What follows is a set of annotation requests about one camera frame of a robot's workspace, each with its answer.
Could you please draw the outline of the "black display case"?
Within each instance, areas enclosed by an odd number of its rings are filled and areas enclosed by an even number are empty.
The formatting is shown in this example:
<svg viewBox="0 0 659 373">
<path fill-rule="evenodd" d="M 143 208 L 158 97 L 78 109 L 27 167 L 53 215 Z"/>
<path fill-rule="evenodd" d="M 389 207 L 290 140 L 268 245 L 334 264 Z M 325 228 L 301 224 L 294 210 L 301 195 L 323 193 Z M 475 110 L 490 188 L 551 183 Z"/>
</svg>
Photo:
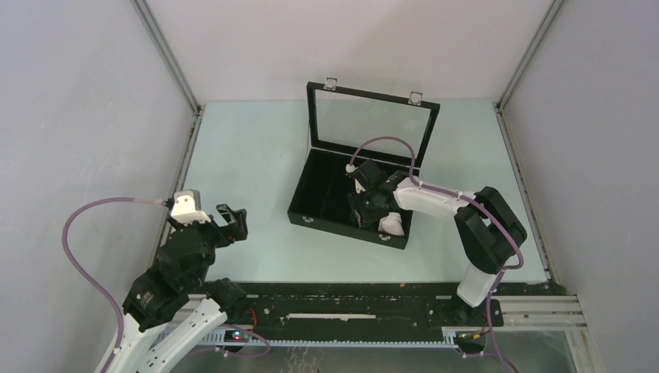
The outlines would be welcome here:
<svg viewBox="0 0 659 373">
<path fill-rule="evenodd" d="M 418 175 L 441 105 L 422 93 L 393 96 L 339 86 L 336 79 L 308 82 L 311 148 L 288 207 L 293 225 L 364 242 L 405 249 L 412 211 L 403 213 L 406 235 L 382 238 L 376 229 L 359 228 L 347 194 L 354 191 L 345 166 L 373 160 L 388 174 Z"/>
</svg>

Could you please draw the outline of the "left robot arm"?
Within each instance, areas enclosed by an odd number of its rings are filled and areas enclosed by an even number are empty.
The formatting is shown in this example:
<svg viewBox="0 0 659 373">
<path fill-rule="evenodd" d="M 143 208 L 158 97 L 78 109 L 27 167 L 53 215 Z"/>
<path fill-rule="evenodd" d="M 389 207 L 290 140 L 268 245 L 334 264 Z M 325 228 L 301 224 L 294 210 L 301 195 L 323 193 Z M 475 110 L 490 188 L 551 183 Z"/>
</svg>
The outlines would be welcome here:
<svg viewBox="0 0 659 373">
<path fill-rule="evenodd" d="M 205 334 L 242 320 L 246 292 L 227 277 L 211 283 L 206 277 L 217 249 L 247 239 L 247 212 L 227 204 L 216 210 L 224 226 L 200 209 L 169 217 L 173 231 L 133 281 L 122 304 L 120 343 L 108 347 L 98 372 L 169 372 Z"/>
</svg>

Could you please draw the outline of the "white sock with black stripes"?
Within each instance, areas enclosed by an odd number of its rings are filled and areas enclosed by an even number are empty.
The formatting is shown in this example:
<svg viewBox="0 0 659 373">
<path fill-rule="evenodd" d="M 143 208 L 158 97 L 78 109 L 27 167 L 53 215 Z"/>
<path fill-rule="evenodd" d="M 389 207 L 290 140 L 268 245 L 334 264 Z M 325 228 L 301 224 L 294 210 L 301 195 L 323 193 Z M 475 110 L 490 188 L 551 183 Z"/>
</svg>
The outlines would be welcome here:
<svg viewBox="0 0 659 373">
<path fill-rule="evenodd" d="M 378 230 L 388 235 L 404 237 L 406 235 L 403 228 L 402 216 L 398 212 L 390 212 L 378 223 Z"/>
</svg>

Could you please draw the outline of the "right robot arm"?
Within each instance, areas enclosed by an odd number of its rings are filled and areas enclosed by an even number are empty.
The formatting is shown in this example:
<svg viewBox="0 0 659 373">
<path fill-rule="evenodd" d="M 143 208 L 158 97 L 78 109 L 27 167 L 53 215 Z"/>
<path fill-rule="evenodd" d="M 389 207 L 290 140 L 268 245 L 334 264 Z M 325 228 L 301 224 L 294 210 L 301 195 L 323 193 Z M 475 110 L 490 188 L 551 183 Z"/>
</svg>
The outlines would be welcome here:
<svg viewBox="0 0 659 373">
<path fill-rule="evenodd" d="M 469 265 L 458 285 L 452 315 L 463 325 L 479 319 L 497 276 L 528 238 L 499 191 L 489 186 L 475 193 L 447 190 L 404 171 L 389 175 L 372 160 L 359 166 L 348 163 L 346 171 L 354 182 L 347 198 L 360 228 L 375 228 L 384 239 L 403 237 L 402 215 L 407 211 L 456 224 Z"/>
</svg>

